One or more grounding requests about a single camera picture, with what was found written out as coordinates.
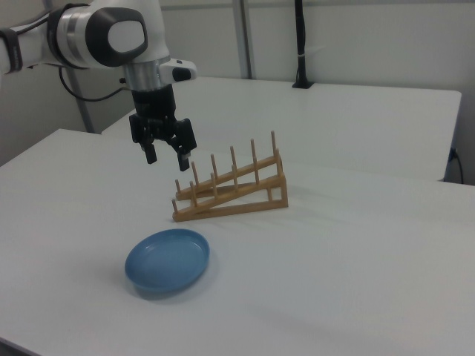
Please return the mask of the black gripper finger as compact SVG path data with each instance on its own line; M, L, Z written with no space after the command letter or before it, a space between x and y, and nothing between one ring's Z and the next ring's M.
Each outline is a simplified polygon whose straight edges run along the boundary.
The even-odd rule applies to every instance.
M197 147L190 119L186 118L173 122L166 142L177 153L180 171L187 171L190 167L189 157L191 152Z
M157 155L153 144L154 137L151 133L148 119L138 114L133 114L129 116L129 123L133 142L140 145L142 151L145 153L148 164L155 163L157 161Z

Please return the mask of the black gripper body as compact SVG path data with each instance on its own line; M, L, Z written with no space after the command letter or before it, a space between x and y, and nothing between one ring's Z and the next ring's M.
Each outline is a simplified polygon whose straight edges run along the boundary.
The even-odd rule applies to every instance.
M175 98L172 85L150 90L132 92L136 115L141 124L152 122L158 128L172 129L175 118Z

